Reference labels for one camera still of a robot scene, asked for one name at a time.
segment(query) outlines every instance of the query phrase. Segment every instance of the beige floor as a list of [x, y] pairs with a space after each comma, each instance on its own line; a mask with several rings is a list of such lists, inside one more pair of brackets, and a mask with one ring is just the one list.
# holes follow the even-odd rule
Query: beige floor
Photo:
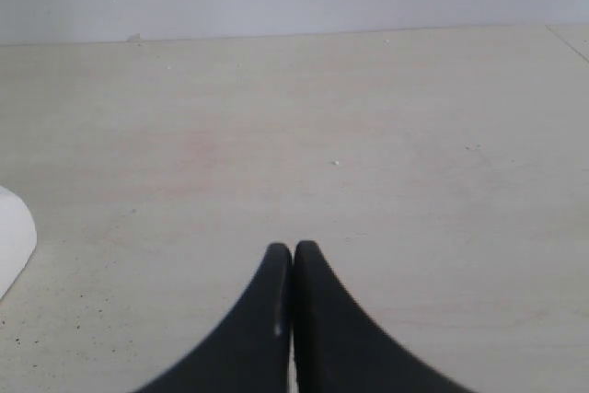
[[129, 391], [219, 320], [267, 243], [314, 238], [365, 309], [456, 380], [584, 393], [587, 40], [0, 48], [0, 183], [40, 238], [0, 303], [0, 391]]

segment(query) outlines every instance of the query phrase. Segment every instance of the black curved prong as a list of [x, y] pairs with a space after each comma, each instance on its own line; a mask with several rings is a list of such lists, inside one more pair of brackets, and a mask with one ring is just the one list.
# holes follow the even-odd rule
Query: black curved prong
[[284, 393], [291, 268], [288, 248], [271, 244], [248, 288], [217, 328], [137, 393]]
[[300, 393], [468, 393], [407, 352], [354, 302], [312, 241], [293, 269]]

